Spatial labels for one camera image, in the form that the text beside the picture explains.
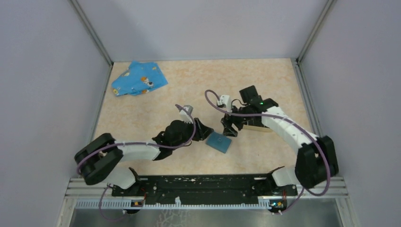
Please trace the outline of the blue card holder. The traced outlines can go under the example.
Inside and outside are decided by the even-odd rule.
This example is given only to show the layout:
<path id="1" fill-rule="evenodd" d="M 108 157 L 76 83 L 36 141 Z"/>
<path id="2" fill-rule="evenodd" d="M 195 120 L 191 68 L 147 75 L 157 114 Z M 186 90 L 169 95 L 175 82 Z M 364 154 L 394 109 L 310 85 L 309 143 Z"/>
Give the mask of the blue card holder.
<path id="1" fill-rule="evenodd" d="M 211 133 L 206 140 L 208 146 L 224 154 L 227 153 L 231 143 L 232 140 L 230 138 L 217 132 Z"/>

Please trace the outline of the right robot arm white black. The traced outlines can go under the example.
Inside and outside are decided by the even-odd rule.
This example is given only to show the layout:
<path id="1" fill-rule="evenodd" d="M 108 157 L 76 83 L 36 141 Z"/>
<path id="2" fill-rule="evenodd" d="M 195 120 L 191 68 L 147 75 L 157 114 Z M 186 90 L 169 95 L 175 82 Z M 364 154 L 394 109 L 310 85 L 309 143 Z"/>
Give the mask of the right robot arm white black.
<path id="1" fill-rule="evenodd" d="M 244 125 L 256 123 L 273 130 L 296 153 L 296 163 L 272 172 L 267 191 L 280 194 L 285 185 L 301 184 L 310 189 L 339 172 L 335 146 L 329 136 L 319 137 L 293 122 L 271 98 L 262 99 L 255 86 L 240 90 L 244 105 L 236 107 L 231 97 L 221 95 L 217 101 L 227 112 L 221 119 L 225 136 L 237 137 Z"/>

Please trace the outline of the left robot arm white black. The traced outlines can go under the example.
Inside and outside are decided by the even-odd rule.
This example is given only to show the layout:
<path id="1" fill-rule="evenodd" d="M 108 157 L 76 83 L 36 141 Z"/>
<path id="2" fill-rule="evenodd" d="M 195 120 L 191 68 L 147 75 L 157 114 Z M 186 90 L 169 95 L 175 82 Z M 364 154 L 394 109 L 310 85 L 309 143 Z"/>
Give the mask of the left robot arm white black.
<path id="1" fill-rule="evenodd" d="M 131 160 L 163 160 L 178 148 L 203 141 L 214 132 L 198 118 L 185 122 L 174 120 L 148 142 L 117 142 L 110 133 L 104 133 L 74 156 L 77 173 L 87 185 L 108 182 L 124 189 L 131 196 L 140 193 L 142 183 L 132 168 L 118 167 Z"/>

